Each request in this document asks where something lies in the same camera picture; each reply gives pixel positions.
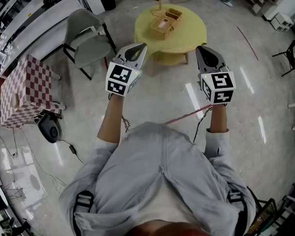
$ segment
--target gray tile floor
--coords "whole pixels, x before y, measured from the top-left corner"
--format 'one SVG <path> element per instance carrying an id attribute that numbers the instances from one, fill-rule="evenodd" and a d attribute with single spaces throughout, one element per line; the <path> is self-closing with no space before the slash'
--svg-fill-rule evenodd
<path id="1" fill-rule="evenodd" d="M 156 5 L 153 0 L 122 0 L 115 10 L 100 15 L 118 48 L 134 41 L 136 18 L 153 5 Z M 191 0 L 181 5 L 202 18 L 207 29 L 207 45 L 220 52 L 235 73 L 237 90 L 227 106 L 234 165 L 257 197 L 279 201 L 295 181 L 295 133 L 291 130 L 295 124 L 295 109 L 287 108 L 288 103 L 295 101 L 295 71 L 282 78 L 281 74 L 289 69 L 288 63 L 284 56 L 271 56 L 286 50 L 295 36 L 292 31 L 275 31 L 270 23 L 254 17 L 245 0 L 233 0 L 234 8 L 219 0 Z M 247 37 L 259 61 L 237 27 Z M 92 74 L 92 81 L 74 68 L 62 50 L 45 62 L 62 76 L 59 83 L 53 84 L 54 99 L 67 106 L 60 120 L 62 138 L 73 144 L 79 157 L 86 160 L 108 103 L 104 90 L 104 61 L 86 68 Z M 186 88 L 188 84 L 199 105 L 208 105 L 197 84 L 194 52 L 189 54 L 189 65 L 159 65 L 153 78 L 150 68 L 151 61 L 148 61 L 140 83 L 125 99 L 123 114 L 132 127 L 144 121 L 166 122 L 194 111 Z M 193 115 L 171 127 L 193 139 L 198 120 L 198 116 Z M 201 150 L 205 147 L 205 129 L 209 121 L 210 113 L 196 138 Z M 22 198 L 13 200 L 14 207 L 41 235 L 72 235 L 58 212 L 58 191 L 62 191 L 62 186 L 55 186 L 53 182 L 59 180 L 46 175 L 42 169 L 68 184 L 81 163 L 65 142 L 49 144 L 36 126 L 24 126 L 23 131 L 36 159 L 22 130 L 15 129 L 18 158 L 12 159 L 0 140 L 3 183 L 8 184 L 15 178 L 24 187 Z M 0 126 L 0 136 L 9 151 L 15 153 L 12 130 Z"/>

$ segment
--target desk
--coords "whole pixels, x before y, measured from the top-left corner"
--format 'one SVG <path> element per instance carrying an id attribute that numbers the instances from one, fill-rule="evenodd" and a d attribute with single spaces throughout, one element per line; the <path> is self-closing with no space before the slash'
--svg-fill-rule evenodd
<path id="1" fill-rule="evenodd" d="M 59 113 L 65 106 L 53 103 L 51 79 L 60 79 L 50 67 L 31 55 L 21 59 L 1 86 L 1 124 L 5 127 L 21 128 L 44 109 Z M 12 106 L 17 95 L 18 107 Z"/>
<path id="2" fill-rule="evenodd" d="M 173 8 L 182 12 L 177 28 L 166 40 L 155 38 L 150 33 L 150 26 L 158 16 L 154 16 L 151 10 L 157 7 L 158 5 L 143 11 L 137 18 L 134 29 L 135 42 L 147 44 L 146 59 L 151 55 L 154 57 L 152 74 L 157 62 L 163 65 L 175 65 L 186 56 L 188 63 L 188 52 L 207 43 L 207 30 L 201 18 L 191 10 L 175 4 L 164 4 L 163 8 Z"/>

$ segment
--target gray chair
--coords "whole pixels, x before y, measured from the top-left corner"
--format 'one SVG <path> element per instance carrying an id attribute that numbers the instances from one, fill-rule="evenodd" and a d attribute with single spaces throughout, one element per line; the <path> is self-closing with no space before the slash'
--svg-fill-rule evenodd
<path id="1" fill-rule="evenodd" d="M 96 30 L 98 27 L 102 26 L 106 36 L 96 35 L 84 41 L 76 50 L 73 49 L 70 45 L 74 38 L 80 32 L 91 26 L 94 26 Z M 63 52 L 69 57 L 69 59 L 71 59 L 76 67 L 88 77 L 89 80 L 92 80 L 92 78 L 85 72 L 85 70 L 83 70 L 83 67 L 106 57 L 112 48 L 115 54 L 117 54 L 116 46 L 102 20 L 86 9 L 79 9 L 71 13 L 67 19 L 67 29 L 63 41 Z M 68 53 L 67 49 L 74 52 L 74 57 Z"/>

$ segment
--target light gray shirt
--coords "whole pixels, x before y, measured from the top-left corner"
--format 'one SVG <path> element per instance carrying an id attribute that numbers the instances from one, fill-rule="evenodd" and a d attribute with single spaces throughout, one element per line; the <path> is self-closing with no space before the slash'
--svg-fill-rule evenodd
<path id="1" fill-rule="evenodd" d="M 150 203 L 131 216 L 133 226 L 139 226 L 151 220 L 163 220 L 187 222 L 201 228 L 201 223 L 184 203 L 172 184 L 164 176 L 161 177 L 160 181 L 160 188 L 156 191 Z"/>
<path id="2" fill-rule="evenodd" d="M 135 226 L 135 214 L 155 198 L 163 177 L 212 236 L 234 235 L 239 209 L 227 196 L 239 191 L 249 229 L 255 202 L 231 164 L 229 131 L 207 132 L 203 154 L 185 134 L 151 122 L 132 129 L 118 147 L 103 143 L 95 149 L 61 194 L 61 213 L 73 230 L 76 197 L 88 190 L 94 194 L 90 212 L 74 213 L 81 235 L 123 236 Z"/>

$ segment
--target shelf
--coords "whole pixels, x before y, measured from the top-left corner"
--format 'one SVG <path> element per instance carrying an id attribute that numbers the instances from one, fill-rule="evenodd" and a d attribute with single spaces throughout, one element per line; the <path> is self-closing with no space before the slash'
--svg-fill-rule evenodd
<path id="1" fill-rule="evenodd" d="M 7 56 L 2 63 L 0 74 L 3 74 L 13 60 L 35 40 L 80 8 L 83 6 L 78 0 L 62 0 L 36 18 L 6 47 Z"/>
<path id="2" fill-rule="evenodd" d="M 20 11 L 20 13 L 16 15 L 0 36 L 0 49 L 5 47 L 17 29 L 20 28 L 32 14 L 34 14 L 43 5 L 43 0 L 32 0 L 24 7 L 23 10 Z"/>

